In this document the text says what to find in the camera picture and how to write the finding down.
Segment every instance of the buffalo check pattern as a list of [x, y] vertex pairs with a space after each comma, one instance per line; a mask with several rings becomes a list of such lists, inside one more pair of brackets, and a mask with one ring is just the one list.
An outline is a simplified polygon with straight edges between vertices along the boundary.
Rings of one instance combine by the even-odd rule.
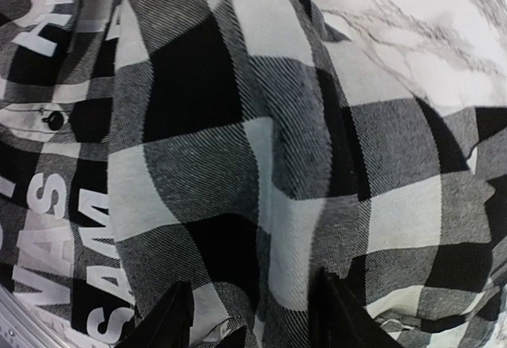
[[[506, 109], [441, 117], [327, 26], [311, 0], [121, 0], [118, 11], [117, 44], [81, 60], [115, 56], [109, 96], [96, 102], [90, 88], [104, 75], [85, 75], [74, 84], [90, 94], [72, 118], [89, 121], [80, 133], [66, 118], [47, 141], [3, 132], [0, 170], [22, 182], [52, 164], [107, 190], [120, 258], [109, 265], [124, 270], [138, 317], [189, 281], [191, 346], [217, 346], [246, 326], [245, 348], [307, 348], [308, 288], [325, 267], [402, 346], [489, 340], [507, 278]], [[2, 107], [47, 101], [73, 114], [78, 104], [54, 99], [66, 75], [38, 84], [51, 88], [48, 100], [19, 89], [37, 84], [16, 73], [22, 51], [6, 40], [19, 30], [0, 14]], [[93, 131], [102, 118], [107, 136]], [[53, 139], [90, 150], [45, 163]], [[87, 174], [100, 164], [100, 177]], [[9, 235], [27, 222], [16, 199], [0, 199]], [[12, 270], [9, 244], [0, 257]], [[62, 317], [86, 332], [80, 309], [71, 303]]]

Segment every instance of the flannel fabric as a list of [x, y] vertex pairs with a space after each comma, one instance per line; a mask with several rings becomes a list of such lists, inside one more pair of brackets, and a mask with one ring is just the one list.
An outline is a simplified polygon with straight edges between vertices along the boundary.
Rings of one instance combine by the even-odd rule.
[[490, 337], [507, 110], [441, 117], [310, 0], [0, 0], [0, 104], [1, 278], [41, 318], [112, 344], [189, 281], [191, 346], [307, 348], [325, 267], [403, 346]]

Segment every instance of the white marble countertop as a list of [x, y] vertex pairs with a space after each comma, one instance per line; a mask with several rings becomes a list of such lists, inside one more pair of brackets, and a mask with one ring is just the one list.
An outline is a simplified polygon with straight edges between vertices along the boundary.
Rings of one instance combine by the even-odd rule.
[[[507, 105], [507, 0], [314, 0], [442, 115]], [[507, 347], [507, 312], [487, 348]]]

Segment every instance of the black and white plaid shirt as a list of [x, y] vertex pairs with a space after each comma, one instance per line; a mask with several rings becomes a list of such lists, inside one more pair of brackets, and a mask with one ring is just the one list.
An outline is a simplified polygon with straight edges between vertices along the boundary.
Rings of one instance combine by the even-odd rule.
[[191, 346], [307, 348], [325, 267], [403, 346], [475, 348], [507, 109], [441, 117], [310, 0], [0, 0], [0, 223], [1, 283], [78, 346], [190, 281]]

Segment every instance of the shirt button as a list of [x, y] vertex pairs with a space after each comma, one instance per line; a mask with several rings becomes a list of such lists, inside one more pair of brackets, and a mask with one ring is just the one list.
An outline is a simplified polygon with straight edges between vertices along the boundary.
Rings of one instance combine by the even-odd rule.
[[53, 132], [57, 132], [62, 128], [65, 119], [61, 112], [53, 112], [48, 118], [44, 118], [42, 121], [46, 122]]

